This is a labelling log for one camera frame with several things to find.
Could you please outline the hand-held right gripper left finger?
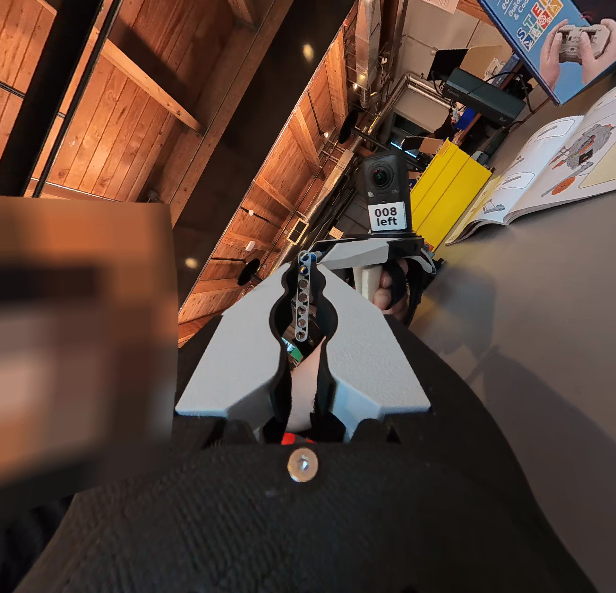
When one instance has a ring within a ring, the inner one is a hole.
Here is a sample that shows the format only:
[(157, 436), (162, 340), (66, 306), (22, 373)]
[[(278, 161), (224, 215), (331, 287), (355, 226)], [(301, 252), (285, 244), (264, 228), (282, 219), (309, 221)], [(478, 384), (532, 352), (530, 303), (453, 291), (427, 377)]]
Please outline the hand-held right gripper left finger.
[(184, 417), (240, 421), (281, 443), (291, 412), (291, 368), (283, 334), (293, 319), (296, 262), (206, 325), (208, 342), (175, 406)]

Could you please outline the grey desk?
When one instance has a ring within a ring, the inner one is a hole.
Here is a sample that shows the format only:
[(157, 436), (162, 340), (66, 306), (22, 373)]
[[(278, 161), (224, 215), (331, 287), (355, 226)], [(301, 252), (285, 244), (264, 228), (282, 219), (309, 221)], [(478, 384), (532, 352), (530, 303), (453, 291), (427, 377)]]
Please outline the grey desk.
[(437, 254), (411, 331), (480, 397), (562, 542), (615, 592), (615, 193)]

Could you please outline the dark green case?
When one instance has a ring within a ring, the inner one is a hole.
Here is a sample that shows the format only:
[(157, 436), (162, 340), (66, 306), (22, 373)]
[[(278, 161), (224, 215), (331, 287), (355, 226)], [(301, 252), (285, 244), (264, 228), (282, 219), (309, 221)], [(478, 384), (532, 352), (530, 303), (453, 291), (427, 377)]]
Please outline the dark green case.
[(445, 81), (442, 96), (470, 107), (476, 114), (500, 126), (513, 123), (525, 107), (523, 100), (461, 68), (455, 68)]

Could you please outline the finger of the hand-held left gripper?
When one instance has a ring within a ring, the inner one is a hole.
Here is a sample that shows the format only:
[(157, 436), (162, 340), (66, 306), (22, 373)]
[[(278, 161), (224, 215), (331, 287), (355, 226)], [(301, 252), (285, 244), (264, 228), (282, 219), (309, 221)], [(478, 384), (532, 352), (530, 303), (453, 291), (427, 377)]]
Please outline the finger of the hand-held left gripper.
[(330, 271), (385, 264), (389, 241), (339, 241), (319, 259)]

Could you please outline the yellow plastic bin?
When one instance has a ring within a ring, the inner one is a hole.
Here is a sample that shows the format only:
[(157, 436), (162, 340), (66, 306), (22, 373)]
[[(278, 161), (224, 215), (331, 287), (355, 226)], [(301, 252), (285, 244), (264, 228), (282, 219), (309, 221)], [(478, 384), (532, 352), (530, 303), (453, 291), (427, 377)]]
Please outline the yellow plastic bin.
[(492, 173), (446, 140), (413, 187), (413, 230), (432, 249), (447, 237)]

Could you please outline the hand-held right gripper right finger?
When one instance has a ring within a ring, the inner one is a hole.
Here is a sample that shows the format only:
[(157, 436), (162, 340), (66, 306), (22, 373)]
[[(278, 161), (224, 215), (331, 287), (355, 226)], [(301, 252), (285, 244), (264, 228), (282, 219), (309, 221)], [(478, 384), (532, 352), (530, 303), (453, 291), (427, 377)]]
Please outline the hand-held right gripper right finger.
[(431, 403), (393, 330), (395, 318), (345, 283), (325, 262), (313, 271), (323, 334), (314, 414), (350, 442), (361, 422), (423, 414)]

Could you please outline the person's left hand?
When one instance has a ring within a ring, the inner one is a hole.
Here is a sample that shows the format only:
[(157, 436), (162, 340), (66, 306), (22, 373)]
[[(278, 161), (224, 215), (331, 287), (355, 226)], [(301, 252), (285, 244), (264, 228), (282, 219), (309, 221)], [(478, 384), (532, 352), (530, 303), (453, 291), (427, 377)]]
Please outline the person's left hand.
[(405, 278), (405, 296), (398, 300), (396, 304), (391, 302), (392, 300), (392, 283), (394, 279), (392, 275), (385, 269), (382, 269), (380, 284), (378, 289), (373, 295), (372, 302), (377, 306), (383, 315), (392, 315), (397, 320), (402, 321), (404, 316), (408, 312), (410, 304), (410, 294), (408, 280)]

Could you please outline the robot kit box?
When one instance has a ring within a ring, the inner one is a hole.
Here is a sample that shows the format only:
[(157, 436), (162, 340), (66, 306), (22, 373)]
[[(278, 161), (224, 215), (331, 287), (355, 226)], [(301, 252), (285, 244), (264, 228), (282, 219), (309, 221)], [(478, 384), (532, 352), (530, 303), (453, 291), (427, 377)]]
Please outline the robot kit box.
[(477, 1), (556, 104), (615, 72), (615, 0)]

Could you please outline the open instruction booklet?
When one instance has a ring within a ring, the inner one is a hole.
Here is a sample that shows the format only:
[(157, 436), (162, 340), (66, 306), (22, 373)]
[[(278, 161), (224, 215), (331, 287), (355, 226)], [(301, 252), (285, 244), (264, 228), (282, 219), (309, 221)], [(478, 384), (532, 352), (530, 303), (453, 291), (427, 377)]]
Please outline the open instruction booklet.
[(483, 225), (615, 190), (615, 88), (585, 115), (552, 121), (533, 134), (504, 173), (490, 180), (445, 245)]

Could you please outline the grey holed building beam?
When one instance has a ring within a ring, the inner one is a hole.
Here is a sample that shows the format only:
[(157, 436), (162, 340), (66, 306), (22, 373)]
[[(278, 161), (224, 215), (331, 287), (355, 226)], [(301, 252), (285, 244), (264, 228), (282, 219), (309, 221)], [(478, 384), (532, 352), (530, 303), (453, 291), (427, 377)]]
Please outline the grey holed building beam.
[(295, 340), (298, 343), (304, 343), (308, 337), (312, 263), (312, 254), (309, 251), (303, 250), (299, 253), (295, 311)]

